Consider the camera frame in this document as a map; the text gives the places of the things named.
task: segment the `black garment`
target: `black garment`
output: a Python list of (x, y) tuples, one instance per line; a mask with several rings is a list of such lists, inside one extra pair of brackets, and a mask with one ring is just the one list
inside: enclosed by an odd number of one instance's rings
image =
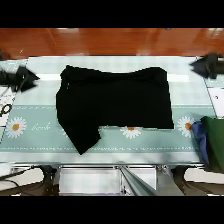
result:
[(161, 68), (109, 73), (67, 65), (61, 78), (57, 117), (80, 154), (100, 139), (99, 126), (174, 128)]

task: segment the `dark blue fabric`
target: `dark blue fabric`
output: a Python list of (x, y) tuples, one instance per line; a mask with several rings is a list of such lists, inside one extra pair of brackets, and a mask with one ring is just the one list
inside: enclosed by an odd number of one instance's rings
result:
[(192, 131), (194, 133), (194, 137), (199, 145), (200, 151), (202, 153), (202, 157), (207, 165), (209, 165), (208, 153), (207, 153), (207, 145), (206, 145), (206, 135), (207, 131), (203, 127), (201, 121), (195, 121), (192, 126)]

